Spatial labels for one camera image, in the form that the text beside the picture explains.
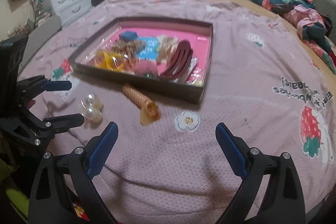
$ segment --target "white cabinet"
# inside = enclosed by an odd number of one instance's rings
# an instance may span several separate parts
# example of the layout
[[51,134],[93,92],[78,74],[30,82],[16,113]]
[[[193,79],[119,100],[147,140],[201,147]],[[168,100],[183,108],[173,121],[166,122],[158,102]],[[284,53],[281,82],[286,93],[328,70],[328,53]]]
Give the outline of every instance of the white cabinet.
[[91,9],[91,0],[47,0],[54,15],[68,25]]

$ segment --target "blue gripper pad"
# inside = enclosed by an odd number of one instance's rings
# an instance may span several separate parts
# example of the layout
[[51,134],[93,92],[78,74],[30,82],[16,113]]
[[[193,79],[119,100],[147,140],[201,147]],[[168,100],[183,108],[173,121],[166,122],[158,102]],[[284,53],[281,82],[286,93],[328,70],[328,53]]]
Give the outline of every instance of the blue gripper pad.
[[70,90],[71,87],[70,81],[47,81],[43,85],[46,91]]
[[216,127],[216,139],[221,147],[227,161],[229,162],[233,173],[241,177],[242,180],[247,176],[246,161],[232,139],[232,134],[228,133],[228,129],[222,123]]
[[111,150],[118,138],[118,126],[111,122],[103,132],[103,137],[98,142],[96,148],[89,158],[89,168],[87,175],[90,180],[94,176],[99,175],[104,167],[104,164],[111,153]]

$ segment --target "metal screw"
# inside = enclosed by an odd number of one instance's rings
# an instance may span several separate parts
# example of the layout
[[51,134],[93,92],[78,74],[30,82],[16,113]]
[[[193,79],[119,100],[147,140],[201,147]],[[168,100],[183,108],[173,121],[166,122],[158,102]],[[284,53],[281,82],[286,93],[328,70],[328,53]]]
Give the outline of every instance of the metal screw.
[[253,154],[253,155],[258,155],[259,154],[259,149],[258,148],[251,148],[251,153]]
[[289,160],[291,158],[291,155],[287,152],[283,153],[282,155],[286,160]]
[[77,147],[75,149],[75,154],[80,155],[81,153],[83,153],[83,151],[84,151],[83,147]]
[[46,152],[46,153],[44,153],[44,155],[43,155],[43,157],[44,157],[45,159],[50,158],[50,156],[51,156],[51,153],[50,153],[50,152]]

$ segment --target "blue card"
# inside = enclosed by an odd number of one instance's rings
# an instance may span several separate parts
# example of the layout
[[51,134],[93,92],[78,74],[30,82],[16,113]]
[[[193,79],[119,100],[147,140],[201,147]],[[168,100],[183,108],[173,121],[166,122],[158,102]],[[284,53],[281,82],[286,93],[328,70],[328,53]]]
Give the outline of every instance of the blue card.
[[157,37],[139,37],[138,39],[147,43],[146,47],[137,54],[138,58],[155,61],[160,48],[160,42]]

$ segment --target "pink bedsheet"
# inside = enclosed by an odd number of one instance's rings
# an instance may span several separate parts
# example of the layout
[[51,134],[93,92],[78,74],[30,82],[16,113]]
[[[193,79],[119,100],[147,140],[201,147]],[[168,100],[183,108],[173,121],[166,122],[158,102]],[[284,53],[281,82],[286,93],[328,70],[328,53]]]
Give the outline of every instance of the pink bedsheet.
[[[149,94],[162,119],[143,127],[139,110],[118,84],[83,75],[70,78],[69,93],[45,92],[31,109],[40,119],[77,113],[88,93],[104,101],[103,121],[85,124],[51,141],[54,154],[70,153],[99,135],[110,121],[119,138],[93,182],[123,224],[215,223],[241,179],[234,176],[215,138],[225,122],[231,132],[264,154],[293,157],[306,211],[336,182],[335,104],[326,81],[305,50],[281,23],[231,2],[205,0],[105,0],[56,34],[20,78],[60,74],[61,63],[83,40],[121,16],[169,16],[214,24],[207,88],[200,105]],[[63,71],[69,71],[66,62]],[[184,124],[191,117],[197,123]],[[265,191],[264,181],[261,191]],[[249,213],[253,216],[262,195]]]

